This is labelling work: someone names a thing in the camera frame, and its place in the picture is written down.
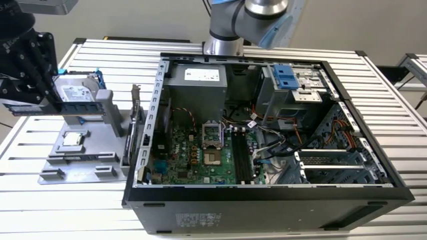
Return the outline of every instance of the aluminum workbench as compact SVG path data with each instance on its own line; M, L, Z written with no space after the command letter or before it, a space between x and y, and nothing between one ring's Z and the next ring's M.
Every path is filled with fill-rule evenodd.
M86 40L59 64L70 71L105 74L114 103L130 109L133 84L149 108L161 52L201 53L194 43ZM194 234L162 238L210 239L427 239L427 124L371 60L355 51L247 46L247 57L329 61L365 121L410 186L415 201L350 232ZM125 182L39 185L64 120L22 117L0 146L0 239L158 239L147 235L133 210L122 208Z

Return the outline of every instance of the motherboard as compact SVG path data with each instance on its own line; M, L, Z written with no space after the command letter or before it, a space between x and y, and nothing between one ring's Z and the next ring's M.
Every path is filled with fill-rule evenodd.
M237 167L233 130L221 130L221 138L214 127L203 129L198 133L190 128L175 127L171 138L171 153L163 155L163 159L154 162L153 183L165 185L189 185L189 184L217 184L234 185L242 184L239 181L241 167ZM239 160L250 167L251 180L247 184L266 184L265 172L262 166L254 166L251 163L251 154L259 147L255 132L243 133L246 140L247 155L239 156ZM223 146L206 147L207 141L222 141Z

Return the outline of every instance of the wire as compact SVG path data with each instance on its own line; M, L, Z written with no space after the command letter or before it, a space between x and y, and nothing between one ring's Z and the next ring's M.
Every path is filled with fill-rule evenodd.
M298 151L298 150L301 150L302 148L306 148L311 143L313 143L313 141L314 140L317 140L317 139L321 139L322 138L322 136L318 136L318 135L314 135L314 136L311 136L311 138L302 144L302 145L299 145L297 148L294 148L291 151L289 151L289 152L270 152L270 154L271 154L271 156L270 157L266 157L263 160L267 160L267 159L271 159L271 158L274 158L274 157L289 157L289 156L293 156L294 155L294 153Z
M294 124L294 129L295 129L297 137L298 137L298 140L299 140L299 144L303 144L301 133L299 133L299 130L297 129L297 124Z
M421 108L423 102L425 102L423 100L421 100L421 101L418 102L418 104L417 104L417 106L415 106L415 110L418 110L418 109Z
M209 15L209 17L211 17L210 8L207 6L207 5L210 5L210 3L207 3L206 0L202 0L202 2L203 2L203 5L205 5L205 9L206 9L207 15Z
M3 122L0 122L0 125L3 125L3 126L6 126L6 127L8 127L8 128L14 128L11 125L7 125L6 123L3 123Z
M409 81L411 81L415 78L415 76L413 76L409 80L406 80L405 83L402 83L402 85L397 88L398 90L409 83Z
M261 120L265 120L265 118L257 113L255 111L255 104L253 104L253 113L257 114L257 117L261 119ZM295 129L295 134L298 136L298 140L299 140L299 144L303 144L303 141L302 141L302 137L301 137L301 133L299 133L299 130L298 130L298 124L297 124L297 118L295 117L278 117L278 119L282 119L282 120L293 120L294 121L294 129Z
M198 130L197 130L197 120L195 120L193 112L189 111L187 108L183 108L183 107L174 108L173 111L175 111L175 110L183 110L183 111L186 111L189 113L189 115L191 117L191 120L193 120L193 129L194 129L194 132L197 133L198 132Z
M345 125L349 126L349 124L347 124L345 121L342 121L342 120L334 120L334 121L333 121L331 135L329 136L329 138L327 138L327 140L326 140L326 143L327 143L327 144L331 142L333 137L334 137L334 135L335 135L335 124L337 124L337 123L339 124L341 127L343 127ZM354 138L351 137L350 133L349 133L347 131L345 131L345 132L343 132L343 135L345 135L345 137L346 137L346 139L347 139L347 141L349 141L350 147L351 147L351 148L355 148L355 147L357 147L357 142L355 142Z
M343 121L343 120L338 120L338 121L342 122L343 125L350 126L346 121ZM353 148L355 148L355 147L357 147L357 142L355 142L355 139L353 138L353 135L350 134L349 131L345 131L345 135L346 135L346 137L347 137L350 146L351 146Z

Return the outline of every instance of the cable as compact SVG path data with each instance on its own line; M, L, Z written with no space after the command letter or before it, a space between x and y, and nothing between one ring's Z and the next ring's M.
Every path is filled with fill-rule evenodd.
M209 15L209 17L211 17L210 9L209 9L209 6L207 6L207 5L210 5L210 3L207 4L206 0L202 0L202 2L203 2L203 5L205 5L205 9L206 9L207 15Z
M7 125L6 123L3 123L3 122L0 122L0 125L3 125L3 126L6 126L6 127L8 127L8 128L14 128L11 125Z
M338 120L338 121L342 122L343 125L350 126L346 121L343 121L343 120ZM357 147L357 142L355 142L355 139L353 138L353 135L350 134L349 131L345 131L345 135L346 135L346 137L347 137L350 146L351 146L353 148L355 148L355 147Z
M299 130L297 129L297 124L294 124L294 129L295 129L297 137L298 137L298 140L299 140L299 144L303 144L301 133L299 133Z
M418 102L418 104L417 104L417 106L415 106L415 110L418 110L418 109L421 108L423 102L425 102L423 100L421 100L421 101Z
M333 140L334 134L335 134L335 124L339 124L341 127L343 127L345 125L349 126L347 122L342 121L342 120L334 120L333 121L333 126L331 126L331 135L329 136L326 143L329 144ZM350 133L347 131L343 131L343 135L349 141L349 145L351 148L357 147L357 142L354 140L354 138L351 137Z
M193 120L193 129L194 129L194 132L197 133L198 132L198 130L197 130L197 120L195 120L193 112L189 111L187 108L183 108L183 107L174 108L173 111L175 111L175 110L183 110L183 111L186 111L189 113L189 115L191 117L191 120Z
M294 153L295 153L298 150L301 150L302 148L306 148L306 147L313 143L313 141L317 140L317 139L319 139L319 138L322 138L322 136L318 136L318 135L311 136L311 138L310 138L302 145L299 145L297 148L294 148L294 149L293 149L291 151L289 151L289 152L274 152L274 151L271 151L271 152L270 152L271 156L270 156L270 157L266 157L266 158L262 159L262 160L267 160L267 159L271 159L271 158L274 158L274 157L289 157L289 156L293 156Z
M406 80L405 83L402 83L402 85L397 88L398 90L409 83L409 81L411 81L415 78L415 76L410 77L409 80Z

